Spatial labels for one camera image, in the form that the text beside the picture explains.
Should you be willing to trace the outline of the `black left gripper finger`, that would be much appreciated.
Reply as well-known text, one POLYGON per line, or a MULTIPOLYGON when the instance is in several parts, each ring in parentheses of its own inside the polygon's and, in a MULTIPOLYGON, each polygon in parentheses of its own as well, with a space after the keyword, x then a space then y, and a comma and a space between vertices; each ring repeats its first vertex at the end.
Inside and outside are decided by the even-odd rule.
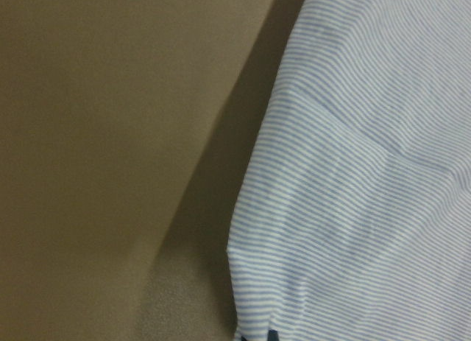
POLYGON ((276 330, 269 329, 267 333, 267 341, 279 341, 279 334, 276 330))

